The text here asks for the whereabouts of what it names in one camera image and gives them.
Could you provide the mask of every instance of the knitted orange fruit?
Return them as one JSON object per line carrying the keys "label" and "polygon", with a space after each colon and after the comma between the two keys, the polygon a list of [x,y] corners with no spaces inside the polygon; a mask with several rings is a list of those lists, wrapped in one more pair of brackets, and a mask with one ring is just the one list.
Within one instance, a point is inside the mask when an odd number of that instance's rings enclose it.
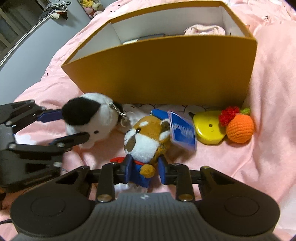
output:
{"label": "knitted orange fruit", "polygon": [[226,127],[226,135],[236,143],[245,143],[254,133],[254,122],[248,115],[236,114]]}

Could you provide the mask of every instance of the red yarn flower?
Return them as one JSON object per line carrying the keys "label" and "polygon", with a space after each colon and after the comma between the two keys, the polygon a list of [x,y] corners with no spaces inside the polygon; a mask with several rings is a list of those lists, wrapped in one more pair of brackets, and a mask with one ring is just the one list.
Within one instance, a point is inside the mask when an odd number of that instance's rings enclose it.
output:
{"label": "red yarn flower", "polygon": [[222,110],[219,115],[221,126],[227,126],[237,113],[239,113],[239,108],[237,106],[227,107],[225,110]]}

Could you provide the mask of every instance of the open box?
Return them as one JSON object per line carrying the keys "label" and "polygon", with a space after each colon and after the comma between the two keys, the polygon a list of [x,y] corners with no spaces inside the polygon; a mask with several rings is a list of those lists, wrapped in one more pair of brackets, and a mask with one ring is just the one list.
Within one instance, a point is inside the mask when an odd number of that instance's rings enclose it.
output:
{"label": "open box", "polygon": [[[226,36],[184,36],[195,24],[219,25]],[[165,36],[123,45],[154,34]],[[62,69],[83,92],[120,103],[241,106],[256,49],[255,38],[223,2],[178,2],[109,20]]]}

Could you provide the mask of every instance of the pink blanket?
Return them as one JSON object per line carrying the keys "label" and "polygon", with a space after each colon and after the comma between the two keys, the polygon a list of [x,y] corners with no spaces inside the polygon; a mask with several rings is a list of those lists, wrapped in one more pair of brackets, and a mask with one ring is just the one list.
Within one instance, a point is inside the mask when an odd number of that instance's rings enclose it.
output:
{"label": "pink blanket", "polygon": [[[54,55],[41,81],[16,101],[35,99],[39,105],[56,109],[70,98],[81,95],[82,92],[60,68],[77,46],[108,18],[168,2],[172,0],[119,0],[108,6]],[[246,105],[252,110],[256,132],[247,145],[228,141],[218,146],[198,143],[195,156],[186,156],[179,149],[170,151],[168,156],[172,162],[185,163],[190,169],[211,166],[272,196],[281,207],[275,234],[282,240],[289,240],[296,232],[296,13],[278,0],[232,0],[228,4],[246,25],[250,25],[258,40],[246,100]],[[19,143],[36,144],[64,135],[65,124],[59,120],[47,124],[33,123],[20,131],[16,139]],[[97,143],[90,150],[82,151],[75,147],[67,152],[63,168],[65,171],[80,165],[100,168],[111,158],[122,155],[123,136],[115,131],[107,141]],[[153,192],[169,191],[174,195],[174,188],[161,186],[157,178],[153,187]],[[11,202],[22,192],[7,195],[0,220],[9,218]],[[16,230],[12,224],[3,224],[0,235],[11,240]]]}

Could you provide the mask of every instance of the black and white plush toy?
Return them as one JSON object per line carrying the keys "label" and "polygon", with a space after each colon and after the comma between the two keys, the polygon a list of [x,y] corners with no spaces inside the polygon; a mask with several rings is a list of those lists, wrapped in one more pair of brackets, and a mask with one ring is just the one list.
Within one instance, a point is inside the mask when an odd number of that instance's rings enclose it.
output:
{"label": "black and white plush toy", "polygon": [[80,145],[83,149],[89,149],[96,141],[108,138],[110,132],[121,120],[121,116],[114,107],[123,113],[121,105],[99,93],[86,93],[69,100],[62,107],[67,135],[79,132],[89,133],[89,140]]}

